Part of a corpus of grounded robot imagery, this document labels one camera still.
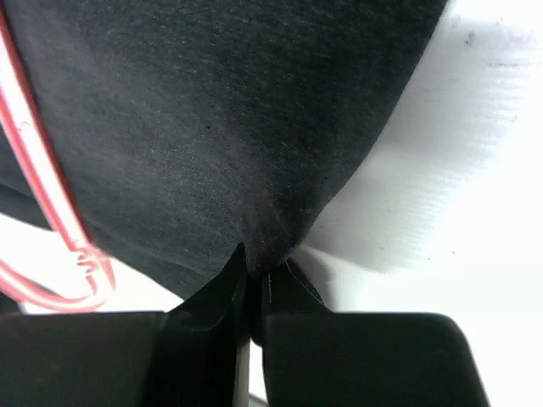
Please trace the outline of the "pink hanger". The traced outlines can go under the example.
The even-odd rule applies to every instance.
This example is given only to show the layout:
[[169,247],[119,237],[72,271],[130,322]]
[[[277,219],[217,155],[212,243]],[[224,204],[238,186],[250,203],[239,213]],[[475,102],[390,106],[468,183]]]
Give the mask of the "pink hanger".
[[1,292],[14,301],[61,313],[99,309],[115,293],[115,275],[109,258],[93,245],[81,223],[4,17],[1,18],[1,124],[45,218],[62,237],[68,251],[75,255],[89,293],[81,298],[50,293],[5,261],[1,262]]

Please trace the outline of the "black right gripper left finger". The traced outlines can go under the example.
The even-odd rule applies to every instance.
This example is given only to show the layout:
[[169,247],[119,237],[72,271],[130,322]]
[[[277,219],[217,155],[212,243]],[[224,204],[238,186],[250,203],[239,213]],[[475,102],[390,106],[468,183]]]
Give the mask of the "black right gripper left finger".
[[3,317],[2,405],[247,405],[247,280],[238,246],[169,312]]

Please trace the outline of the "black trousers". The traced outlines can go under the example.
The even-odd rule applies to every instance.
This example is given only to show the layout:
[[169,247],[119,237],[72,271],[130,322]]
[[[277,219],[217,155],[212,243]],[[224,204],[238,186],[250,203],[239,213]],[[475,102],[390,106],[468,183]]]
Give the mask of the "black trousers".
[[4,1],[93,241],[181,298],[269,271],[385,127],[442,1]]

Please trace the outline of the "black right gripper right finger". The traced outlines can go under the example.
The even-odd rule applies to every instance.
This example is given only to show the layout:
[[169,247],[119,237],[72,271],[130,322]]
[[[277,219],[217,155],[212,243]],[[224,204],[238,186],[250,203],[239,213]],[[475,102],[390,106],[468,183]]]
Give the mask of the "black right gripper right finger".
[[290,262],[253,287],[271,406],[489,403],[467,339],[445,315],[333,312]]

